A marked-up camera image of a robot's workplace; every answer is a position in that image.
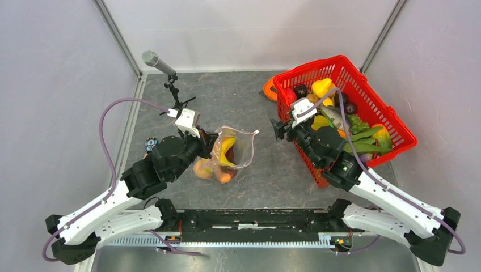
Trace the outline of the papaya slice orange brown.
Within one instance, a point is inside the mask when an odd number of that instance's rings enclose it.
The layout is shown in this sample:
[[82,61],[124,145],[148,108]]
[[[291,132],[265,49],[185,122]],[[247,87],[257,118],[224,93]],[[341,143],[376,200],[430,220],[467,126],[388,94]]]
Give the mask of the papaya slice orange brown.
[[238,168],[233,163],[233,148],[220,148],[219,163],[214,170],[214,174],[218,181],[222,184],[230,182],[238,172]]

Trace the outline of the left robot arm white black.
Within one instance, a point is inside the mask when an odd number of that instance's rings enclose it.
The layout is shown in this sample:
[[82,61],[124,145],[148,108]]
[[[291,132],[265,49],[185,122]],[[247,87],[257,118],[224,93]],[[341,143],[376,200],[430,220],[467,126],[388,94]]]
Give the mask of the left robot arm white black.
[[203,129],[198,136],[184,132],[165,137],[90,203],[69,215],[47,217],[45,224],[51,236],[44,249],[51,249],[53,256],[43,252],[43,258],[73,265],[120,237],[158,228],[173,230],[179,217],[169,199],[160,199],[133,214],[120,213],[165,190],[197,158],[209,159],[218,137],[218,133]]

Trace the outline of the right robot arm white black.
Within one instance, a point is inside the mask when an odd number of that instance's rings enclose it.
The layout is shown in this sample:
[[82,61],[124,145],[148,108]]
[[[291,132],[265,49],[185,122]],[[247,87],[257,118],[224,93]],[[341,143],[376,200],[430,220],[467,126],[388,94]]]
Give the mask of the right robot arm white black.
[[381,208],[370,211],[349,201],[333,204],[328,225],[334,231],[346,227],[387,237],[407,247],[412,254],[433,266],[442,266],[461,218],[452,207],[440,209],[409,195],[348,152],[347,141],[334,127],[313,131],[309,126],[292,121],[271,120],[278,141],[295,142],[322,177],[339,189],[367,199]]

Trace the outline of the yellow banana bunch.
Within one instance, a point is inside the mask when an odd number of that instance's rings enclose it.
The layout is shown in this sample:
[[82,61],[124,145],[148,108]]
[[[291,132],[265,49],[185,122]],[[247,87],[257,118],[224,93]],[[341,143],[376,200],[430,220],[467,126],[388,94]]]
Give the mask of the yellow banana bunch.
[[227,152],[233,147],[235,144],[236,139],[233,137],[225,137],[221,144],[221,154],[220,154],[220,162],[224,166],[233,166],[234,163],[231,162],[227,157]]

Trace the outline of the orange fruit with leaf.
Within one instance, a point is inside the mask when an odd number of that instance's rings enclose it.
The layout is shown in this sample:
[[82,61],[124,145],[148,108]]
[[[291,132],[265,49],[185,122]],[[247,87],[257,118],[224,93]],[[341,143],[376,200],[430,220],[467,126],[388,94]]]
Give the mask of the orange fruit with leaf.
[[199,158],[193,166],[194,174],[201,179],[211,179],[213,167],[209,159]]

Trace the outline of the clear zip top bag pink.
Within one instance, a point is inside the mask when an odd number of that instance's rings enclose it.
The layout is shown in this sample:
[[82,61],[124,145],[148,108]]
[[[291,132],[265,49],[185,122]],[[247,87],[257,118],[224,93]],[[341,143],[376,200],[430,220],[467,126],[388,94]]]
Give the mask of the clear zip top bag pink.
[[213,176],[212,178],[205,180],[218,181],[216,175],[214,174],[214,170],[219,163],[220,148],[225,137],[233,137],[236,139],[236,142],[232,148],[234,156],[233,163],[238,168],[237,174],[244,168],[248,167],[254,157],[254,139],[255,136],[258,135],[259,131],[244,131],[237,130],[229,126],[221,126],[216,130],[216,133],[219,134],[219,137],[214,144],[212,157],[209,159],[213,167]]

